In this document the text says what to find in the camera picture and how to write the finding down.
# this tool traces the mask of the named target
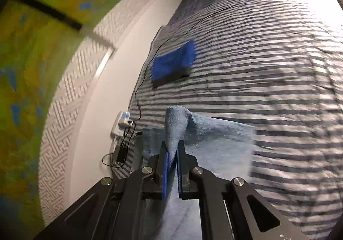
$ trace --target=power adapter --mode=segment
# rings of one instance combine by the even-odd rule
[[[122,163],[122,164],[125,163],[127,152],[128,152],[127,148],[121,147],[119,149],[119,153],[118,153],[118,157],[117,157],[116,162],[119,162],[119,163]]]

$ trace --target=light blue cloth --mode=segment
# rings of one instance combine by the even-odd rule
[[[247,179],[253,152],[254,128],[236,122],[205,117],[175,106],[167,108],[165,130],[143,130],[143,165],[158,154],[166,140],[169,151],[168,190],[163,201],[148,201],[144,239],[201,239],[198,200],[181,200],[178,194],[175,154],[179,140],[186,153],[197,157],[199,166],[217,177]]]

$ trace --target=striped fabric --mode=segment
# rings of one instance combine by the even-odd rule
[[[324,239],[342,213],[343,198],[338,3],[223,0],[179,18],[160,29],[137,85],[167,39],[157,56],[194,40],[191,76],[152,89],[150,63],[137,92],[137,129],[163,127],[171,105],[255,126],[250,183],[310,239]],[[139,117],[133,98],[129,110]],[[131,147],[119,177],[130,173],[133,157]]]

